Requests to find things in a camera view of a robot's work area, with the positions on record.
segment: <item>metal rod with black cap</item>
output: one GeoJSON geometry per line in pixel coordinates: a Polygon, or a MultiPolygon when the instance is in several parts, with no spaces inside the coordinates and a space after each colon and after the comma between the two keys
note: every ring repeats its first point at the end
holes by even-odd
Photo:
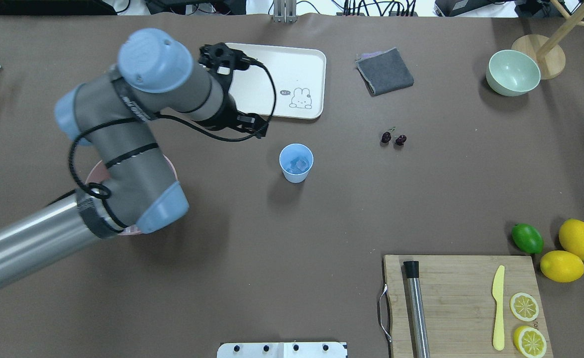
{"type": "Polygon", "coordinates": [[[422,309],[418,261],[405,261],[403,262],[403,265],[405,265],[407,288],[409,290],[411,302],[411,317],[416,356],[417,358],[430,358],[427,328],[424,324],[424,310],[422,309]]]}

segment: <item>lemon slice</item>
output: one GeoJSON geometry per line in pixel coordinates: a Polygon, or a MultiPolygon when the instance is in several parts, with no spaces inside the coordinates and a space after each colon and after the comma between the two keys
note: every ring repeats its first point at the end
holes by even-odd
{"type": "Polygon", "coordinates": [[[524,292],[518,292],[513,295],[510,306],[513,315],[524,322],[531,322],[537,319],[537,315],[540,314],[540,307],[537,301],[535,301],[535,298],[524,292]]]}
{"type": "Polygon", "coordinates": [[[513,343],[526,358],[542,358],[546,354],[546,340],[533,327],[521,326],[515,329],[513,343]]]}

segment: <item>lemon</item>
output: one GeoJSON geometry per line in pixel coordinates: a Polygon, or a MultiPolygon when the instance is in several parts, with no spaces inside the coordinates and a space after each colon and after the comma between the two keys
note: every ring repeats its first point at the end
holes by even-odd
{"type": "Polygon", "coordinates": [[[540,314],[540,307],[532,295],[518,292],[511,297],[510,308],[513,315],[524,322],[531,322],[537,319],[540,314]]]}
{"type": "Polygon", "coordinates": [[[542,273],[557,282],[575,281],[584,274],[584,263],[568,251],[555,250],[542,256],[540,260],[542,273]]]}
{"type": "Polygon", "coordinates": [[[533,327],[520,326],[513,332],[515,348],[527,358],[541,358],[546,354],[546,340],[533,327]]]}
{"type": "Polygon", "coordinates": [[[566,220],[560,227],[560,244],[584,261],[584,222],[576,218],[566,220]]]}

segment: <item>robotic arm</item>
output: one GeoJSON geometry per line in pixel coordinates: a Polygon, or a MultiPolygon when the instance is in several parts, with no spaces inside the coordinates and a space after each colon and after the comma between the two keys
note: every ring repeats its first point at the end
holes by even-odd
{"type": "Polygon", "coordinates": [[[241,113],[228,94],[233,70],[256,65],[267,72],[265,66],[222,43],[201,47],[199,63],[210,70],[162,30],[138,30],[108,73],[59,100],[56,122],[74,141],[69,166],[79,189],[0,230],[0,288],[132,224],[152,233],[187,212],[187,198],[147,125],[156,118],[184,121],[161,116],[161,109],[187,114],[209,131],[249,134],[229,141],[265,136],[272,114],[263,120],[241,113]],[[219,74],[220,67],[230,74],[219,74]],[[89,185],[78,179],[72,165],[78,144],[95,146],[111,179],[89,185]]]}

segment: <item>brown table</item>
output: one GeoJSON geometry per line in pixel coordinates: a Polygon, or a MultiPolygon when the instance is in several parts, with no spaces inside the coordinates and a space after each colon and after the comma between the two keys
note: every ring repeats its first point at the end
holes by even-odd
{"type": "MultiPolygon", "coordinates": [[[[222,342],[291,340],[340,340],[351,357],[386,357],[376,309],[384,254],[517,255],[508,238],[517,222],[537,227],[547,251],[565,218],[584,220],[584,28],[561,43],[562,75],[528,95],[504,98],[485,81],[494,52],[560,23],[0,17],[0,228],[73,188],[53,107],[114,63],[134,30],[161,28],[194,54],[228,41],[328,58],[316,121],[276,120],[264,140],[240,144],[151,124],[190,212],[1,290],[0,357],[214,357],[222,342]],[[356,54],[394,46],[415,85],[370,97],[356,54]],[[402,149],[379,145],[394,125],[408,136],[402,149]],[[315,166],[292,185],[278,154],[297,141],[315,166]]],[[[80,150],[81,175],[97,160],[80,150]]],[[[584,276],[537,279],[555,356],[584,357],[584,276]]]]}

